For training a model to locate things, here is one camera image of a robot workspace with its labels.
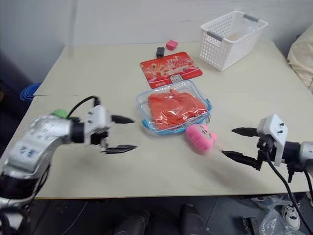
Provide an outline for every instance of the white plastic basket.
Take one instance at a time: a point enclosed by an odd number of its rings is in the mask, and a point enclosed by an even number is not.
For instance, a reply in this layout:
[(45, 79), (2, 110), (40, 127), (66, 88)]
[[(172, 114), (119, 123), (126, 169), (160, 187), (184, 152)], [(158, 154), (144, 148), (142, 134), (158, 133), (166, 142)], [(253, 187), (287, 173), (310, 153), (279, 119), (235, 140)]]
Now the white plastic basket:
[(220, 71), (254, 48), (267, 22), (233, 11), (201, 25), (200, 58)]

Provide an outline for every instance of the basket handle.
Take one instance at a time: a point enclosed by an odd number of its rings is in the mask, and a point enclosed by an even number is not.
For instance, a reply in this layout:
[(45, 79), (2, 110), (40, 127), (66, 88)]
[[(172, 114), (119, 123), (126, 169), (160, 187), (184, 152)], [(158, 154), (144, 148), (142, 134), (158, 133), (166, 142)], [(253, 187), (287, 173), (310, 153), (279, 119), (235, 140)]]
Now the basket handle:
[(206, 34), (220, 42), (223, 40), (223, 37), (217, 35), (216, 33), (213, 33), (212, 31), (207, 31)]
[(259, 22), (259, 19), (255, 18), (251, 15), (248, 15), (248, 14), (244, 14), (243, 17), (246, 18), (247, 20), (250, 20), (250, 21)]

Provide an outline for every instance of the red card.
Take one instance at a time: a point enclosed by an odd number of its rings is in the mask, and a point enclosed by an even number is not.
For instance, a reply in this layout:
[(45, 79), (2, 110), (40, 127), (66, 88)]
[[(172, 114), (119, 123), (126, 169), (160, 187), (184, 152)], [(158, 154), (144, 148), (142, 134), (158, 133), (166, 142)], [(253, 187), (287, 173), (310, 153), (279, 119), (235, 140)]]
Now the red card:
[(186, 52), (164, 56), (140, 63), (151, 88), (188, 80), (202, 75), (202, 71)]

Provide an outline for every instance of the white table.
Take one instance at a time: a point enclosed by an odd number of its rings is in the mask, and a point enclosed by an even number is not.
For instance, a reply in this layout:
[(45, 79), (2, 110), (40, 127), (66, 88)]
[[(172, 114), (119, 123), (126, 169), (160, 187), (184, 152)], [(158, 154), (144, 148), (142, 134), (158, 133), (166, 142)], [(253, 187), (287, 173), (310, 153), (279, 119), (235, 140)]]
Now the white table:
[[(213, 104), (211, 131), (219, 136), (214, 149), (193, 152), (184, 134), (152, 136), (141, 126), (135, 97), (148, 89), (139, 63), (152, 59), (163, 44), (75, 47), (62, 52), (9, 146), (31, 119), (54, 109), (70, 110), (87, 95), (98, 95), (112, 113), (136, 123), (110, 129), (110, 145), (138, 148), (119, 155), (103, 155), (96, 146), (71, 144), (55, 153), (51, 173), (38, 197), (109, 198), (178, 195), (237, 195), (286, 192), (264, 163), (261, 171), (228, 159), (221, 150), (256, 157), (257, 138), (236, 135), (236, 127), (256, 127), (276, 113), (289, 127), (289, 141), (312, 141), (313, 96), (289, 68), (273, 42), (259, 43), (246, 58), (219, 72), (197, 57), (199, 43), (179, 44), (203, 71), (192, 79)], [(76, 114), (84, 117), (91, 103)], [(279, 171), (287, 178), (284, 164)], [(296, 173), (292, 191), (307, 191), (304, 175)]]

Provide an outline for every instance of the pink toy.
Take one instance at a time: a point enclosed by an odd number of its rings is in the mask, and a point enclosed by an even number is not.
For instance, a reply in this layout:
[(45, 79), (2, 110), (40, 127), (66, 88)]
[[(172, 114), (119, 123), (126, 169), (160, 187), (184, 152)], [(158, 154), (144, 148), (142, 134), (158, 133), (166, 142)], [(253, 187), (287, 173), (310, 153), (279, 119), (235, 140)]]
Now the pink toy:
[(166, 44), (166, 48), (169, 50), (174, 50), (178, 45), (178, 42), (175, 42), (173, 40), (168, 41), (168, 43)]
[(186, 128), (186, 135), (191, 143), (201, 152), (208, 151), (212, 148), (217, 139), (215, 133), (209, 133), (204, 124), (194, 124)]

